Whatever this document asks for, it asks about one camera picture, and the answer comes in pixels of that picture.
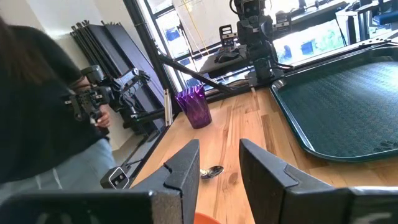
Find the metal pole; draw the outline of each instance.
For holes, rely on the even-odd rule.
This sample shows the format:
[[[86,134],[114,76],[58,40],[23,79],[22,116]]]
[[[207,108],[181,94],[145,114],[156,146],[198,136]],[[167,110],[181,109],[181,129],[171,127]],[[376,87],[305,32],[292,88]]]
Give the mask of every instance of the metal pole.
[[[366,13],[367,12],[363,12],[358,15],[359,36],[361,41],[368,40],[370,38]]]
[[[159,78],[160,84],[164,90],[169,89],[170,98],[172,100],[172,108],[176,113],[181,111],[181,108],[178,106],[178,103],[175,99],[177,94],[177,89],[173,85],[171,78],[168,76],[162,62],[158,58],[158,50],[154,43],[154,39],[151,36],[147,23],[142,15],[142,12],[139,8],[139,4],[137,0],[123,0],[124,5],[126,5],[126,9],[129,12],[130,18],[136,27],[137,33],[144,45],[145,51],[148,53],[148,57],[152,66],[154,67],[155,73]]]
[[[180,63],[176,62],[172,58],[169,58],[165,55],[159,55],[159,60],[172,68],[180,70],[181,72],[186,73],[188,75],[191,75],[192,78],[196,78],[197,80],[199,80],[213,88],[216,88],[219,91],[222,91],[224,93],[232,92],[231,88],[228,88],[227,86],[219,84],[219,83],[215,82],[214,80],[203,76],[201,73],[190,70],[189,68],[181,65]]]
[[[355,44],[356,43],[356,32],[355,32],[355,23],[354,23],[353,16],[349,16],[347,18],[346,27],[347,27],[348,45]]]

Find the orange object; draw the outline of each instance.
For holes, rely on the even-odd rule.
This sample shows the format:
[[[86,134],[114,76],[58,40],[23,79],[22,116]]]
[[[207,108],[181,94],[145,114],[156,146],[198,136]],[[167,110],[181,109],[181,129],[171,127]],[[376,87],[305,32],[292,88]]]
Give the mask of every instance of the orange object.
[[[208,215],[196,212],[195,221],[193,222],[193,224],[221,224],[221,223]]]

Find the green tray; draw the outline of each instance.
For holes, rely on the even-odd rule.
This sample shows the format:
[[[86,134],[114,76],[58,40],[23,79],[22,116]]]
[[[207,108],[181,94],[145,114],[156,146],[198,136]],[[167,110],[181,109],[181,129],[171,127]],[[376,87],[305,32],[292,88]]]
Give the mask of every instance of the green tray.
[[[333,161],[398,154],[398,48],[288,75],[272,93],[304,150]]]

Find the metal spoon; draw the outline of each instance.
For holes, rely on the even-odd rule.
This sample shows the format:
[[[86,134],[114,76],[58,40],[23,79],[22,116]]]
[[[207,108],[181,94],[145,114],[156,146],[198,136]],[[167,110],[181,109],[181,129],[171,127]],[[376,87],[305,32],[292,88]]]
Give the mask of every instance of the metal spoon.
[[[224,167],[222,167],[222,166],[213,166],[207,170],[201,169],[200,170],[200,178],[203,180],[211,179],[211,178],[217,176],[218,174],[221,174],[223,171],[224,171]]]

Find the purple plastic cup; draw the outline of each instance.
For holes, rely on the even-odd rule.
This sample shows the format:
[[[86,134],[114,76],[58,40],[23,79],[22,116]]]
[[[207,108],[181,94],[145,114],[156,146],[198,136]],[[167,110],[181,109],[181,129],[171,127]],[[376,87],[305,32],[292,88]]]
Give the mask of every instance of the purple plastic cup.
[[[211,123],[205,88],[202,85],[187,88],[175,98],[194,129],[203,128]]]

